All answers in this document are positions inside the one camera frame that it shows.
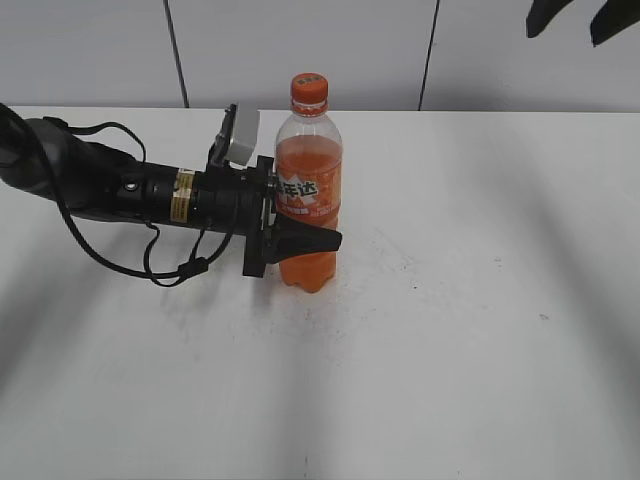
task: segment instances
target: black cable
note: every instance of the black cable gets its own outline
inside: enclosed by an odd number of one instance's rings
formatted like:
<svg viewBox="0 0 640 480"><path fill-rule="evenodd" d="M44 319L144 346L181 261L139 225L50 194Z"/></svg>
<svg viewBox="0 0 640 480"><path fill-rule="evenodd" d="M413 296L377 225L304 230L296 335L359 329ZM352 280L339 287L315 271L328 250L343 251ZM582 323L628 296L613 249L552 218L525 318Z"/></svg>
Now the black cable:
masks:
<svg viewBox="0 0 640 480"><path fill-rule="evenodd" d="M189 260L178 267L178 272L180 272L180 276L175 282L169 283L169 284L160 282L158 276L155 275L151 270L151 250L153 250L153 247L158 241L158 238L160 238L160 229L156 225L153 225L151 222L146 222L145 225L147 226L147 228L150 228L151 230L154 230L156 232L155 236L148 243L147 248L144 249L144 255L142 257L142 264L144 266L144 271L149 275L149 279L159 287L175 287L176 285L180 285L182 282L184 282L185 280L191 277L195 277L196 275L206 272L209 269L209 265L215 262L216 259L218 259L220 255L222 255L222 252L224 252L227 246L229 245L229 242L231 241L231 237L233 237L233 233L235 232L235 229L236 229L239 210L240 210L240 194L236 195L236 200L233 206L233 213L231 215L231 222L229 224L229 229L227 230L227 233L225 234L222 241L220 242L220 245L218 245L218 248L216 248L216 251L213 252L213 254L207 258L196 257L198 253L198 246L200 245L200 241L202 240L202 237L204 236L204 232L205 232L205 229L200 230L198 239L196 240L196 243L193 245L193 248L191 249Z"/></svg>
<svg viewBox="0 0 640 480"><path fill-rule="evenodd" d="M131 269L131 268L123 267L121 265L118 265L117 263L114 263L114 262L111 262L110 260L107 260L102 255L100 255L98 252L96 252L91 247L91 245L89 245L89 243L83 237L82 233L80 233L80 230L78 229L76 223L73 221L73 218L71 217L71 213L69 212L69 208L67 207L67 205L66 205L66 203L64 201L64 195L62 194L62 190L60 189L60 185L58 184L58 180L57 180L57 178L55 176L55 173L53 171L53 167L49 163L49 159L48 159L48 157L47 157L47 155L46 155L46 153L44 151L42 143L38 139L38 137L35 134L35 132L33 131L33 129L29 126L29 124L27 122L25 122L22 119L22 117L20 117L17 113L15 113L13 110L11 110L9 107L7 107L6 105L4 105L2 103L0 103L0 112L3 112L11 120L13 120L13 122L18 127L20 127L23 130L23 132L25 133L25 135L27 136L27 141L28 141L27 145L31 149L35 150L36 156L38 157L38 160L40 161L43 170L45 171L45 173L47 174L47 177L49 178L49 185L51 187L51 191L53 192L54 201L56 202L56 205L58 206L58 210L60 211L60 215L62 216L62 219L63 219L65 225L67 226L67 228L71 232L71 235L76 240L78 245L80 245L80 247L85 251L85 253L87 255L89 255L91 258L93 258L100 265L102 265L102 266L104 266L106 268L109 268L109 269L111 269L111 270L113 270L115 272L121 273L123 275L128 275L128 276L136 277L136 278L144 278L144 279L152 280L152 281L155 280L154 283L156 283L158 279L177 278L178 279L176 281L176 285L177 285L178 283L184 282L187 278L191 278L192 276L198 275L199 273L203 273L204 271L206 271L208 266L209 266L209 264L211 262L213 262L216 258L218 258L222 254L222 252L224 251L226 246L229 244L229 241L231 240L231 236L233 235L233 232L235 230L235 222L237 220L237 214L238 214L239 196L236 198L236 204L235 204L235 207L234 207L234 214L233 214L233 217L232 217L231 225L229 226L229 230L227 231L227 233L226 233L224 239L222 240L222 242L220 243L220 246L218 247L218 249L209 258L206 258L206 259L205 258L200 258L200 259L196 258L194 260L190 259L189 262L180 265L178 267L178 270L173 271L173 272L163 272L163 273L152 273L150 271L150 269L149 269L149 271L142 272L142 271L139 271L139 270L134 270L134 269ZM87 129L80 129L80 130L89 131L91 128L96 128L96 127L88 127ZM142 144L142 142L135 135L133 135L133 138L134 138L134 140L136 140L141 145L141 147L143 149L143 158L146 159L146 149L144 148L144 145ZM158 237L160 235L160 229L158 227L153 225L151 228L156 230L156 236L149 243L149 245L147 246L147 249L149 250L149 254L150 254L151 248L153 248L153 245L158 240Z"/></svg>

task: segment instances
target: plastic bottle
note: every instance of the plastic bottle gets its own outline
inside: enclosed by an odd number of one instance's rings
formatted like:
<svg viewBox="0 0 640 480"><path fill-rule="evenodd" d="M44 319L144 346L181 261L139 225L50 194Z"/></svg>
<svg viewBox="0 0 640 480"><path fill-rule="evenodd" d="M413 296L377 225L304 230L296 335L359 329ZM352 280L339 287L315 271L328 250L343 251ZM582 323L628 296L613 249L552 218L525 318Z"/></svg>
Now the plastic bottle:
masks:
<svg viewBox="0 0 640 480"><path fill-rule="evenodd" d="M291 116L276 139L278 211L301 222L335 229L340 209L342 138L326 115L329 84L317 73L291 82ZM336 253L313 253L280 262L287 285L317 292L335 275Z"/></svg>

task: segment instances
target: tabletop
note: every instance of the tabletop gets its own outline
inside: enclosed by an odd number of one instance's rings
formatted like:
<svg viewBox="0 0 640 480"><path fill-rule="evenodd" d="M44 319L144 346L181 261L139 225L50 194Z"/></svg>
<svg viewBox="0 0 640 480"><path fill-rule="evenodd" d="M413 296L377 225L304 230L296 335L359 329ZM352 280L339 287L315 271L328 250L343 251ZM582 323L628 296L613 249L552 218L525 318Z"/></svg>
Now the tabletop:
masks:
<svg viewBox="0 0 640 480"><path fill-rule="evenodd" d="M17 111L193 169L223 117ZM241 237L173 289L118 275L0 185L0 478L640 477L640 115L332 118L344 241L316 294L242 277ZM152 232L78 223L141 265ZM195 236L164 228L154 268Z"/></svg>

